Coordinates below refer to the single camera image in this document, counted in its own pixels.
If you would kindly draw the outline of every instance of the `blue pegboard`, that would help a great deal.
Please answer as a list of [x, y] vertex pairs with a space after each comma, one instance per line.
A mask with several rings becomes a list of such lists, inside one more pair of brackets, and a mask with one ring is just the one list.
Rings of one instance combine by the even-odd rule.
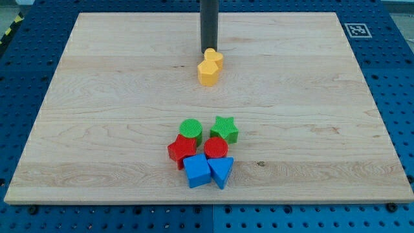
[[[6, 189], [79, 12], [197, 12], [195, 0], [37, 0], [0, 60], [0, 232], [414, 232], [414, 204], [8, 206]], [[377, 0], [224, 0], [222, 12], [336, 12], [406, 173], [414, 175], [414, 55]]]

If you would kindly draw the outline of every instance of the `wooden board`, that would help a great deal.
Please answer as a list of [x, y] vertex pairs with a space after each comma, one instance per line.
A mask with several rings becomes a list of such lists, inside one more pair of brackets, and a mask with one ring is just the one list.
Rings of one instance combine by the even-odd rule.
[[[9, 204], [410, 202], [413, 192], [334, 13], [221, 14], [224, 71], [197, 80], [198, 14], [80, 14]], [[233, 116], [224, 190], [188, 188], [166, 146]]]

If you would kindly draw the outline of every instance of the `blue triangular prism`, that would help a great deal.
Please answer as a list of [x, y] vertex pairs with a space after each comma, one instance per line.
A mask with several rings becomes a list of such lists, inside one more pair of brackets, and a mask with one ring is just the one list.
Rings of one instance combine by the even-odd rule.
[[209, 159], [208, 165], [212, 171], [212, 177], [217, 185], [223, 189], [232, 171], [234, 159], [232, 157]]

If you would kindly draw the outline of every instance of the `blue block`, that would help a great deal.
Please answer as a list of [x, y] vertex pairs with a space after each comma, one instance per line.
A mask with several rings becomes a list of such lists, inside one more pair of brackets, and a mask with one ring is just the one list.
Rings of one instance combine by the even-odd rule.
[[208, 184], [212, 181], [210, 167], [208, 166], [205, 154], [188, 157], [183, 161], [190, 188]]
[[228, 177], [232, 172], [233, 161], [234, 159], [231, 157], [208, 160], [212, 177], [221, 189], [226, 186]]

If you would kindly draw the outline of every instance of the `yellow hexagonal block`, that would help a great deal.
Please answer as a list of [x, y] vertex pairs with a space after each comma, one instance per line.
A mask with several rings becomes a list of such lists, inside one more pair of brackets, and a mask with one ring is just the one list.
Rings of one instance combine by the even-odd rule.
[[216, 52], [212, 48], [208, 48], [204, 51], [204, 59], [208, 61], [214, 61], [219, 67], [219, 71], [223, 69], [223, 54]]
[[201, 85], [213, 86], [219, 80], [219, 67], [214, 61], [204, 60], [197, 66]]

